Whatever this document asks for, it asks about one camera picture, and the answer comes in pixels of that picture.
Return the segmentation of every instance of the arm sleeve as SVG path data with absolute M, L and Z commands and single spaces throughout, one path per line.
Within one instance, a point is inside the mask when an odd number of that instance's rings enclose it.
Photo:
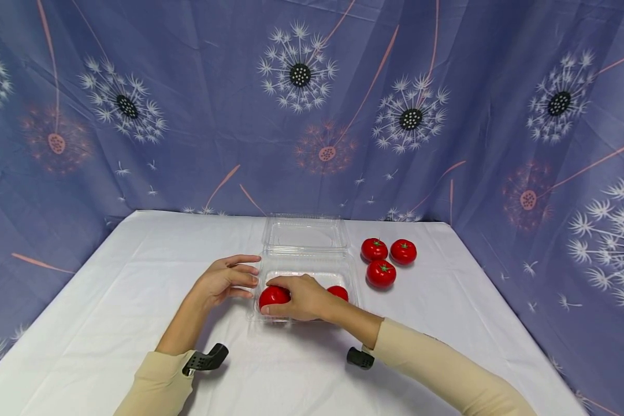
M 193 377 L 182 369 L 193 354 L 148 353 L 114 416 L 177 416 L 191 393 Z
M 433 337 L 385 319 L 363 350 L 439 395 L 464 416 L 536 416 L 506 380 Z

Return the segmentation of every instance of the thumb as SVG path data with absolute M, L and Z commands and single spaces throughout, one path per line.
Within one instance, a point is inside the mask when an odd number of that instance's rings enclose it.
M 291 302 L 287 303 L 273 303 L 272 305 L 266 305 L 261 308 L 261 314 L 269 316 L 283 316 L 288 317 L 291 310 Z

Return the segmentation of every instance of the blue curtain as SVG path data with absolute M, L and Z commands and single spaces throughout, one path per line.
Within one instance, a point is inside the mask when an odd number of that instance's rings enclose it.
M 0 359 L 136 209 L 448 222 L 624 416 L 624 0 L 0 0 Z

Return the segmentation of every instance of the tomato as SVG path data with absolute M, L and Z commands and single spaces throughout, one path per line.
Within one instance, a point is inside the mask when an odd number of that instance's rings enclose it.
M 390 287 L 395 281 L 395 276 L 395 267 L 386 260 L 376 260 L 367 267 L 367 280 L 375 288 L 386 289 Z
M 259 310 L 266 305 L 273 303 L 287 303 L 291 300 L 289 290 L 280 288 L 280 286 L 268 286 L 261 292 L 259 297 Z
M 342 298 L 347 302 L 350 301 L 350 294 L 347 293 L 347 290 L 342 286 L 330 286 L 330 288 L 326 289 L 330 293 L 336 295 L 338 298 Z
M 416 260 L 416 246 L 408 240 L 397 240 L 391 246 L 391 258 L 396 263 L 407 266 Z
M 368 238 L 361 245 L 361 254 L 368 262 L 374 260 L 386 260 L 388 257 L 388 248 L 383 241 L 378 238 Z

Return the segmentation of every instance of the hand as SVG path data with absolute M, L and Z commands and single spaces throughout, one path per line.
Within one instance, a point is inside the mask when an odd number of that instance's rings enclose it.
M 259 255 L 237 254 L 231 257 L 216 260 L 208 270 L 199 277 L 192 291 L 200 297 L 206 309 L 216 307 L 228 297 L 252 298 L 252 293 L 245 289 L 255 288 L 259 280 L 259 270 L 242 263 L 256 263 L 261 261 Z
M 302 276 L 278 276 L 269 280 L 266 285 L 280 286 L 288 289 L 291 293 L 291 301 L 280 305 L 272 304 L 264 306 L 261 314 L 293 318 L 299 321 L 312 321 L 324 319 L 324 311 L 330 309 L 338 300 L 322 288 L 319 283 L 307 274 Z

